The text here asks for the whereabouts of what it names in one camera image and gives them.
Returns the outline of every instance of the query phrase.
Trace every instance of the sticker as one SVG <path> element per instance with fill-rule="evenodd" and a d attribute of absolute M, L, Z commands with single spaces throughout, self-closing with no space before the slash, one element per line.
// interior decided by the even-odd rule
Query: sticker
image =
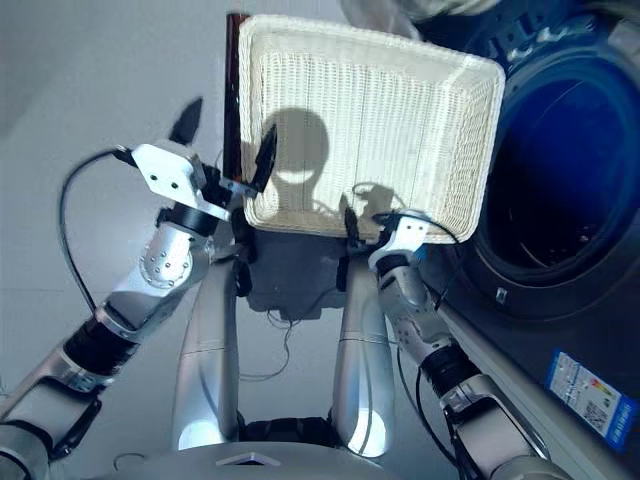
<path fill-rule="evenodd" d="M 622 451 L 637 404 L 569 355 L 556 350 L 547 388 L 582 417 L 609 445 Z"/>

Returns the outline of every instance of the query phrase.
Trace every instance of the wire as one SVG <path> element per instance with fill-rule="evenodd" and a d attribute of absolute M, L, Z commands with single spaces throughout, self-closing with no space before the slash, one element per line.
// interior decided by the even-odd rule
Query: wire
<path fill-rule="evenodd" d="M 409 404 L 411 405 L 411 408 L 413 409 L 413 411 L 416 413 L 416 415 L 420 419 L 420 423 L 422 423 L 422 426 L 424 427 L 424 429 L 427 431 L 429 436 L 431 436 L 433 442 L 438 447 L 438 450 L 440 450 L 440 452 L 446 457 L 446 459 L 449 461 L 449 463 L 451 463 L 451 465 L 453 465 L 455 468 L 458 468 L 458 462 L 456 461 L 454 456 L 446 449 L 446 447 L 442 444 L 440 439 L 436 436 L 435 432 L 433 431 L 433 428 L 431 428 L 431 424 L 429 424 L 429 422 L 427 421 L 427 418 L 424 415 L 424 411 L 422 410 L 422 405 L 418 403 L 418 405 L 420 405 L 420 407 L 418 407 L 416 405 L 416 402 L 414 402 L 413 398 L 411 397 L 411 392 L 409 391 L 409 386 L 407 385 L 407 380 L 406 380 L 406 378 L 404 376 L 404 370 L 402 368 L 402 362 L 400 361 L 400 348 L 399 347 L 396 349 L 396 363 L 398 364 L 398 373 L 400 374 L 400 381 L 402 382 L 402 388 L 404 389 L 404 393 L 407 396 L 407 400 L 409 401 Z M 418 382 L 419 382 L 420 381 L 420 369 L 418 369 L 418 375 L 419 375 L 418 376 Z"/>
<path fill-rule="evenodd" d="M 438 447 L 438 450 L 440 450 L 440 452 L 447 458 L 447 460 L 449 460 L 449 463 L 451 463 L 451 465 L 458 468 L 458 462 L 456 461 L 454 456 L 449 452 L 449 450 L 445 448 L 444 444 L 440 441 L 440 439 L 436 436 L 435 432 L 433 431 L 433 428 L 431 428 L 431 425 L 427 421 L 427 417 L 424 414 L 424 410 L 422 408 L 422 399 L 420 398 L 420 380 L 421 379 L 422 379 L 422 372 L 420 370 L 420 367 L 418 367 L 418 374 L 416 375 L 416 406 L 418 408 L 418 415 L 420 416 L 420 420 L 422 420 L 422 424 L 424 425 L 424 428 L 427 430 L 429 435 L 431 435 L 431 438 L 433 438 L 433 441 Z"/>
<path fill-rule="evenodd" d="M 95 155 L 87 158 L 86 160 L 78 163 L 69 173 L 67 173 L 64 181 L 62 182 L 62 188 L 60 190 L 60 195 L 58 197 L 58 239 L 60 240 L 60 246 L 62 247 L 62 254 L 64 255 L 65 263 L 69 270 L 71 271 L 71 275 L 78 285 L 80 289 L 80 293 L 84 297 L 84 301 L 86 302 L 91 313 L 96 309 L 96 304 L 93 301 L 93 297 L 91 293 L 89 293 L 89 289 L 87 285 L 84 283 L 78 268 L 73 260 L 73 256 L 71 255 L 71 250 L 69 249 L 69 240 L 67 236 L 67 218 L 66 218 L 66 208 L 67 208 L 67 193 L 69 192 L 69 187 L 75 180 L 75 178 L 89 165 L 101 160 L 105 157 L 109 157 L 111 155 L 121 154 L 122 150 L 119 148 L 114 148 L 111 150 L 105 150 Z"/>
<path fill-rule="evenodd" d="M 334 292 L 335 290 L 336 290 L 335 287 L 331 287 L 325 290 L 324 292 L 322 292 L 320 295 L 318 295 L 318 297 L 304 312 L 302 312 L 297 316 L 291 315 L 285 307 L 275 305 L 268 308 L 267 320 L 269 321 L 269 323 L 278 330 L 286 330 L 284 334 L 284 339 L 282 342 L 282 348 L 285 354 L 284 362 L 280 368 L 278 368 L 275 372 L 272 372 L 272 373 L 240 373 L 240 380 L 243 382 L 265 382 L 267 380 L 271 380 L 272 378 L 277 377 L 282 372 L 284 372 L 291 360 L 291 351 L 289 349 L 289 339 L 291 338 L 291 334 L 293 333 L 293 328 L 299 325 L 300 323 L 302 323 L 302 319 L 306 317 L 309 313 L 311 313 L 322 301 L 322 299 L 324 299 L 324 297 Z M 288 319 L 284 320 L 282 318 L 276 317 L 273 314 L 273 310 L 280 310 L 288 317 Z"/>
<path fill-rule="evenodd" d="M 291 333 L 293 332 L 293 327 L 295 325 L 298 325 L 299 323 L 300 321 L 294 322 L 293 320 L 289 320 L 289 327 L 287 328 L 287 331 L 284 334 L 284 340 L 282 342 L 282 346 L 285 353 L 285 359 L 284 359 L 284 363 L 280 368 L 278 368 L 273 373 L 241 373 L 240 380 L 243 382 L 265 382 L 267 380 L 271 380 L 272 378 L 277 377 L 282 372 L 284 372 L 284 370 L 289 365 L 289 361 L 291 360 L 291 350 L 289 350 L 289 338 L 291 337 Z"/>

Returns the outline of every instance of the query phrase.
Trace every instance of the robotic arm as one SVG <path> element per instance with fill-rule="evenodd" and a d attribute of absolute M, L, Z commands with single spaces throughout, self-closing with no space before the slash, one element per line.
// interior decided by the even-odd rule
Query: robotic arm
<path fill-rule="evenodd" d="M 438 315 L 415 265 L 433 222 L 402 210 L 386 224 L 387 243 L 369 257 L 380 305 L 398 345 L 420 366 L 449 425 L 459 468 L 468 479 L 563 479 L 533 427 L 488 375 L 469 360 Z"/>
<path fill-rule="evenodd" d="M 0 405 L 0 478 L 46 478 L 49 461 L 80 443 L 100 411 L 99 395 L 207 272 L 209 238 L 219 220 L 231 217 L 231 190 L 263 191 L 275 150 L 274 126 L 258 153 L 254 180 L 241 184 L 221 178 L 175 141 L 122 149 L 121 159 L 140 170 L 150 189 L 176 203 L 160 211 L 129 275 Z"/>

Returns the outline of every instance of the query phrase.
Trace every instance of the wicker basket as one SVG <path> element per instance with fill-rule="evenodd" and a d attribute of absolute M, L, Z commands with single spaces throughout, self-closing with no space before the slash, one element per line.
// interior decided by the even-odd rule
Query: wicker basket
<path fill-rule="evenodd" d="M 461 241 L 474 232 L 504 87 L 496 63 L 388 34 L 278 16 L 240 28 L 242 169 L 278 128 L 276 166 L 245 202 L 259 229 L 344 236 L 350 205 L 415 208 Z M 432 227 L 427 243 L 450 243 Z"/>

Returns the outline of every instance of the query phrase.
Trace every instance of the tiled floor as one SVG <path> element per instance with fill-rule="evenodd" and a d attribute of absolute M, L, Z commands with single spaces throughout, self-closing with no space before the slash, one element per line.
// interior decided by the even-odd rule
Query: tiled floor
<path fill-rule="evenodd" d="M 344 17 L 338 3 L 322 0 L 6 3 L 0 17 L 0 87 L 6 92 L 0 103 L 0 373 L 10 390 L 88 314 L 55 234 L 55 199 L 70 166 L 116 143 L 136 145 L 166 135 L 196 95 L 205 104 L 195 147 L 204 159 L 214 158 L 222 144 L 225 13 Z M 96 297 L 128 272 L 153 230 L 159 205 L 135 172 L 108 160 L 74 185 L 71 246 Z M 309 280 L 313 286 L 296 292 L 301 304 L 332 281 L 335 258 L 318 258 L 324 267 Z M 267 302 L 261 292 L 250 299 L 254 308 Z M 106 392 L 103 412 L 65 462 L 66 473 L 109 471 L 123 452 L 167 450 L 176 360 L 192 300 L 190 294 Z M 339 297 L 328 302 L 339 303 Z M 282 376 L 242 384 L 240 408 L 247 419 L 327 413 L 340 315 L 327 308 L 319 320 L 295 330 L 292 362 Z M 239 303 L 238 321 L 242 370 L 277 368 L 281 332 L 245 301 Z M 454 478 L 399 389 L 397 412 L 396 431 L 405 434 L 382 463 L 407 479 Z M 431 413 L 437 423 L 438 412 Z M 437 427 L 444 435 L 442 424 Z"/>

